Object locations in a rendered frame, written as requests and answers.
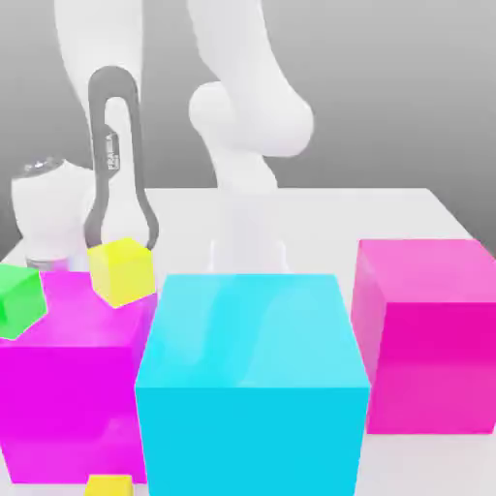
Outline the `large magenta box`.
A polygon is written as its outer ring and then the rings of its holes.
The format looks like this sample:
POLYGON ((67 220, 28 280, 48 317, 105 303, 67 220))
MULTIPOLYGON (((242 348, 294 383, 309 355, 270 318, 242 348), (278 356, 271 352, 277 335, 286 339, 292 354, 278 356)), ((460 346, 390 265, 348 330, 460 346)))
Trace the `large magenta box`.
POLYGON ((112 308, 84 272, 45 272, 42 282, 46 315, 0 339, 0 450, 11 481, 144 483, 135 382, 157 296, 112 308))

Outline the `small green cube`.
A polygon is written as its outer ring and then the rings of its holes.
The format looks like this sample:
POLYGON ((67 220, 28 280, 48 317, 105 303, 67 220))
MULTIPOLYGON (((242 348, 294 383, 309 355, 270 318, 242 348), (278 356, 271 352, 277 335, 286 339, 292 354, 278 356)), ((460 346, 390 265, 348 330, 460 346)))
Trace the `small green cube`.
POLYGON ((17 339, 46 313, 40 272, 0 263, 0 338, 17 339))

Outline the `small yellow cube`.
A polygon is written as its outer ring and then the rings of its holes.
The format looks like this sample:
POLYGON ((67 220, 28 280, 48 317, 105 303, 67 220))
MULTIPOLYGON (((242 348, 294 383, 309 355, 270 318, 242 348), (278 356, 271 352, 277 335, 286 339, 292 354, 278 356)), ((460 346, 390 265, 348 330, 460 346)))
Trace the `small yellow cube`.
POLYGON ((130 475, 91 475, 83 496, 134 496, 130 475))
POLYGON ((93 291, 110 307, 156 292, 152 253, 131 237, 91 247, 87 257, 93 291))

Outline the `large pink box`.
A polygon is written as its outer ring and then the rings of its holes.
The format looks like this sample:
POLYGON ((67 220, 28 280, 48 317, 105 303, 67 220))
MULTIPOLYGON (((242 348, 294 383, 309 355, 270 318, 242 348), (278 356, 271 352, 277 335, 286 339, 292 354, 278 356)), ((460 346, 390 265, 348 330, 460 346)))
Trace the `large pink box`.
POLYGON ((474 239, 363 239, 351 321, 370 434, 496 426, 496 259, 474 239))

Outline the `large cyan box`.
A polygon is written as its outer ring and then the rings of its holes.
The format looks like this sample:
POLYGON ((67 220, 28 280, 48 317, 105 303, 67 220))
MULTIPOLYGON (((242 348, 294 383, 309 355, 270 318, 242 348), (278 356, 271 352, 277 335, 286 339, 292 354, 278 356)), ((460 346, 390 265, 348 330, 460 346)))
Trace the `large cyan box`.
POLYGON ((331 274, 172 274, 135 391, 149 496, 355 496, 369 381, 331 274))

